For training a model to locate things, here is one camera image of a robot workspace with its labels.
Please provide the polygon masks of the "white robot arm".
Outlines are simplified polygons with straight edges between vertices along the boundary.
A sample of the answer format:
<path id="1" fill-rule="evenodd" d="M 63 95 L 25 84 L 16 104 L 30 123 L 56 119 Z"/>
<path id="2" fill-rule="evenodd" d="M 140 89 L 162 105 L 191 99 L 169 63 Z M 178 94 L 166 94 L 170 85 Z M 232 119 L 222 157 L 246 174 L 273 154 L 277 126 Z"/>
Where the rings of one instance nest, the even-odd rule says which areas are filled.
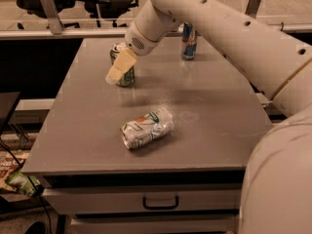
<path id="1" fill-rule="evenodd" d="M 248 162 L 239 234 L 312 234 L 312 46 L 216 0 L 147 0 L 107 82 L 116 83 L 183 22 L 287 117 L 261 139 Z"/>

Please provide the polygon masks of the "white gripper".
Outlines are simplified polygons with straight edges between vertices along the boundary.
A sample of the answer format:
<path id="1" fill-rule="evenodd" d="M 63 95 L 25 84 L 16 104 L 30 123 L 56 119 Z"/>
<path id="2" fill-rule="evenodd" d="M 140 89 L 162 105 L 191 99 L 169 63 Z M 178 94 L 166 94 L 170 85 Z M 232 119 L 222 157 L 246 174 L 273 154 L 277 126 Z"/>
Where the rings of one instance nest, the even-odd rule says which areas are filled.
<path id="1" fill-rule="evenodd" d="M 159 43 L 159 30 L 154 23 L 133 21 L 125 34 L 127 46 L 112 63 L 105 80 L 116 84 L 137 62 L 137 56 L 146 56 Z"/>

